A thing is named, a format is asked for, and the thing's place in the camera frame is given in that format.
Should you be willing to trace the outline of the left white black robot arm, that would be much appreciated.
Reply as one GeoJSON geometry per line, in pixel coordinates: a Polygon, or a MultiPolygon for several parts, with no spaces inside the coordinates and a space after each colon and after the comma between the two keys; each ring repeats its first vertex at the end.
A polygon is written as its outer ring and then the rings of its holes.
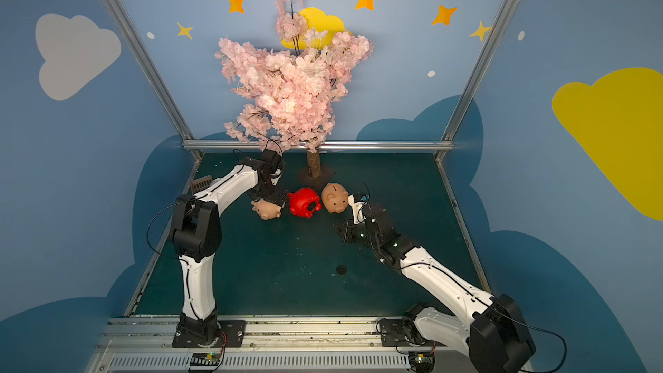
{"type": "Polygon", "coordinates": [[[264,150],[260,158],[245,157],[207,188],[183,194],[174,202],[169,239],[181,264],[184,303],[172,346],[224,348],[230,343],[218,319],[213,294],[213,262],[222,241],[224,211],[248,193],[252,211],[263,220],[278,219],[288,198],[278,185],[282,155],[264,150]]]}

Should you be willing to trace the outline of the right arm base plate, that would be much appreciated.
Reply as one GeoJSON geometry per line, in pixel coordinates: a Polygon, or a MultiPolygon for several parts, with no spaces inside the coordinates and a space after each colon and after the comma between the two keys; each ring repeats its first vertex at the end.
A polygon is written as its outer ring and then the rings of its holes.
{"type": "Polygon", "coordinates": [[[433,347],[442,343],[425,339],[409,319],[379,319],[376,331],[383,347],[433,347]]]}

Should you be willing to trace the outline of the pink piggy bank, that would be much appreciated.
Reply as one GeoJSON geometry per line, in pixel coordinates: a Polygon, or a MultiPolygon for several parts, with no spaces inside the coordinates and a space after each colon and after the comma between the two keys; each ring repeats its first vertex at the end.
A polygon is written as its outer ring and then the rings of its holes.
{"type": "Polygon", "coordinates": [[[281,217],[282,205],[276,205],[264,199],[252,200],[252,211],[262,220],[278,219],[281,217]]]}
{"type": "Polygon", "coordinates": [[[349,193],[338,183],[328,183],[321,193],[321,200],[329,213],[342,213],[349,205],[349,193]]]}

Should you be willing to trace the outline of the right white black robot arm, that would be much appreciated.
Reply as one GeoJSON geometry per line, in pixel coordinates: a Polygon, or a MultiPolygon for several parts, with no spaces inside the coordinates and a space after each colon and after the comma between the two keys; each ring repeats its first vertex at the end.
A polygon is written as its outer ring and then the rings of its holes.
{"type": "Polygon", "coordinates": [[[417,371],[429,371],[432,356],[418,356],[416,348],[443,345],[468,357],[478,372],[523,372],[535,355],[531,335],[517,302],[495,297],[473,286],[438,262],[423,246],[397,232],[385,210],[359,209],[352,219],[334,226],[344,243],[370,248],[377,260],[418,284],[444,307],[440,312],[419,303],[398,321],[377,325],[383,345],[405,350],[417,371]]]}

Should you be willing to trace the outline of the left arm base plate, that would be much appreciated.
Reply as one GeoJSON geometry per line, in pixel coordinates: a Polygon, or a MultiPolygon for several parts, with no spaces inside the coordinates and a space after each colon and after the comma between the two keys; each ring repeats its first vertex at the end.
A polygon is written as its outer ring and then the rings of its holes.
{"type": "Polygon", "coordinates": [[[173,348],[239,348],[245,333],[245,321],[180,322],[172,341],[173,348]]]}

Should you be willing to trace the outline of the red piggy bank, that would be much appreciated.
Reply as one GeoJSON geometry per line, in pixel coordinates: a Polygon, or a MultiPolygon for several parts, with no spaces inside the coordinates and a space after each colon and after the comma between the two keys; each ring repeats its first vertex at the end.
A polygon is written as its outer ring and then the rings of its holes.
{"type": "Polygon", "coordinates": [[[312,188],[301,188],[288,194],[289,210],[293,216],[310,219],[322,209],[319,195],[312,188]]]}

